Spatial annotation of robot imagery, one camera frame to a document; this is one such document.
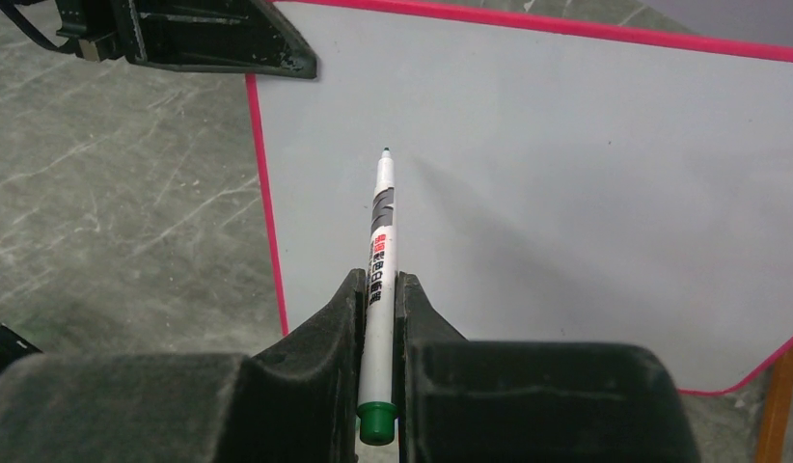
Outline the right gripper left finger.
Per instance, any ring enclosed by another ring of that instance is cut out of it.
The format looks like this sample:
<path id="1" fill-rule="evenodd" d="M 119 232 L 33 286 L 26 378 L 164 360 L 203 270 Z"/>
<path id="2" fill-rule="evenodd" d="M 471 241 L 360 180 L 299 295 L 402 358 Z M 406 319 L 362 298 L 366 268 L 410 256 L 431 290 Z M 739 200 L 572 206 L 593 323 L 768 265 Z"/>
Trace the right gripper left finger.
<path id="1" fill-rule="evenodd" d="M 0 375 L 0 462 L 352 462 L 365 274 L 256 356 L 35 354 Z"/>

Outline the white green whiteboard marker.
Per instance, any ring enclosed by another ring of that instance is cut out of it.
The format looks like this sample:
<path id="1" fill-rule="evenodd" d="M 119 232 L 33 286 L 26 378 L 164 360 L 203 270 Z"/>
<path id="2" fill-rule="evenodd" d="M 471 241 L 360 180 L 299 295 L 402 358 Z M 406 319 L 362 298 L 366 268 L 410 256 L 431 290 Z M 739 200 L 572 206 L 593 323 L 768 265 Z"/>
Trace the white green whiteboard marker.
<path id="1" fill-rule="evenodd" d="M 365 337 L 357 416 L 359 437 L 369 446 L 395 439 L 393 400 L 394 325 L 397 280 L 395 162 L 388 148 L 377 163 L 371 205 Z"/>

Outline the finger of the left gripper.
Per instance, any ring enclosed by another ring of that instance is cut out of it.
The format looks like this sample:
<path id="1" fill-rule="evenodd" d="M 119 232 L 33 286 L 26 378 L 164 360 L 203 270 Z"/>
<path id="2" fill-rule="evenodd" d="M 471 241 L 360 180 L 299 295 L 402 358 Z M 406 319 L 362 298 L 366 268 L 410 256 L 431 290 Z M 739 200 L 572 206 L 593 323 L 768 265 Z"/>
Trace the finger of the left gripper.
<path id="1" fill-rule="evenodd" d="M 133 65 L 317 78 L 317 55 L 271 1 L 114 1 L 112 10 Z"/>

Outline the pink-framed whiteboard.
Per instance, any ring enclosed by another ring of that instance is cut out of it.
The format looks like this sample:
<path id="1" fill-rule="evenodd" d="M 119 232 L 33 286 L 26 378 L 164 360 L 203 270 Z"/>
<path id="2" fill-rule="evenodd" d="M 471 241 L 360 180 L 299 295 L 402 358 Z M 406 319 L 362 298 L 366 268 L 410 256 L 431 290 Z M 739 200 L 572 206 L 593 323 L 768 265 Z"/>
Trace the pink-framed whiteboard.
<path id="1" fill-rule="evenodd" d="M 282 329 L 368 261 L 471 339 L 644 346 L 690 394 L 793 344 L 793 47 L 418 1 L 281 1 L 314 80 L 246 79 Z"/>

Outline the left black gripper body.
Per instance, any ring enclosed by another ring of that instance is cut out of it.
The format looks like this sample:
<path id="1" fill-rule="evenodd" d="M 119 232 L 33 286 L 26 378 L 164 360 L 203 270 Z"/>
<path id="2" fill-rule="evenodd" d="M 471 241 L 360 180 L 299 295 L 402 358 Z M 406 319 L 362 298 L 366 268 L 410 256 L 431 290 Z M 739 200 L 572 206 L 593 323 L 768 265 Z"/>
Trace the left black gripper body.
<path id="1" fill-rule="evenodd" d="M 3 1 L 0 14 L 39 47 L 88 62 L 124 60 L 113 1 Z"/>

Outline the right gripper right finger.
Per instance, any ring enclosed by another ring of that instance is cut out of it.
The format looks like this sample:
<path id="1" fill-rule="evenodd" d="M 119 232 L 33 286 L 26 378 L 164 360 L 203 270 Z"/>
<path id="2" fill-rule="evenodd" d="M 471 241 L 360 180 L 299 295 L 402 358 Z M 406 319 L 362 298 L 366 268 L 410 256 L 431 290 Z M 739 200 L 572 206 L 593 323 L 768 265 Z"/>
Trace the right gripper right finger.
<path id="1" fill-rule="evenodd" d="M 396 281 L 403 462 L 697 462 L 667 368 L 631 344 L 467 340 Z"/>

